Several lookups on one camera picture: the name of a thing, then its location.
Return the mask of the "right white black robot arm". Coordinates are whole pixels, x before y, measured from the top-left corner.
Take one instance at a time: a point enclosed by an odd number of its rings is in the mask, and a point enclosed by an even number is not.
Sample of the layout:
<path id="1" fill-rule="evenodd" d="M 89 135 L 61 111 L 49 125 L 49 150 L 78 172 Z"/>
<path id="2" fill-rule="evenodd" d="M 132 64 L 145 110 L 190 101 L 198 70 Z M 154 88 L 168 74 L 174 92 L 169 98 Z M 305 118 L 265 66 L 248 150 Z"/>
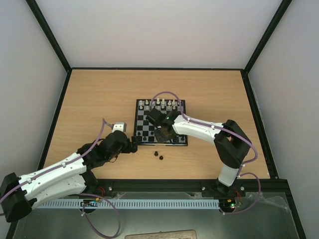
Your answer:
<path id="1" fill-rule="evenodd" d="M 149 113 L 147 121 L 155 127 L 154 134 L 159 143 L 176 140 L 178 135 L 212 143 L 223 163 L 214 190 L 228 195 L 235 189 L 234 182 L 244 165 L 244 158 L 250 149 L 254 149 L 250 139 L 235 121 L 208 122 L 173 111 L 168 115 L 159 111 Z"/>

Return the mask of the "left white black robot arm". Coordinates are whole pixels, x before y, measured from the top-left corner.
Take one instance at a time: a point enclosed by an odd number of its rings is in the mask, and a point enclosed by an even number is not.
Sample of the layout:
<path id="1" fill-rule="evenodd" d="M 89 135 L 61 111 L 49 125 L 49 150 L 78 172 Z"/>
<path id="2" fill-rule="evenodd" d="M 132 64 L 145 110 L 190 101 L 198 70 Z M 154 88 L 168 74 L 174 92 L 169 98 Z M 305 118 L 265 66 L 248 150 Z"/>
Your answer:
<path id="1" fill-rule="evenodd" d="M 0 186 L 1 216 L 8 223 L 27 216 L 38 206 L 64 196 L 93 193 L 97 179 L 91 171 L 121 153 L 135 153 L 138 140 L 116 130 L 87 143 L 65 159 L 33 173 L 6 175 Z"/>

